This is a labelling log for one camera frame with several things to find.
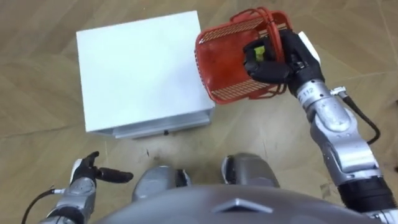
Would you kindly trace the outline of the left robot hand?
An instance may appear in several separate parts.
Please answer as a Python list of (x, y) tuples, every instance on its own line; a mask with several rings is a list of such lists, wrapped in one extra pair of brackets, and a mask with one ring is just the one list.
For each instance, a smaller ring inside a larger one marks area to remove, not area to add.
[(70, 184), (74, 183), (80, 178), (89, 178), (94, 182), (95, 185), (97, 179), (114, 184), (125, 184), (133, 179), (134, 174), (131, 172), (95, 166), (95, 159), (99, 155), (100, 152), (95, 151), (80, 159), (80, 163), (72, 171)]

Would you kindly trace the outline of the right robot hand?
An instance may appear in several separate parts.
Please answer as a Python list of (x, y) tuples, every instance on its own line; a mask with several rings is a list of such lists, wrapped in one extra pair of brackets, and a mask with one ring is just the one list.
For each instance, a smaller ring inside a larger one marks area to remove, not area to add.
[(276, 60), (270, 38), (262, 37), (243, 47), (246, 73), (257, 82), (286, 84), (292, 94), (311, 80), (324, 82), (320, 62), (310, 53), (299, 35), (291, 29), (281, 30), (279, 34), (284, 60)]

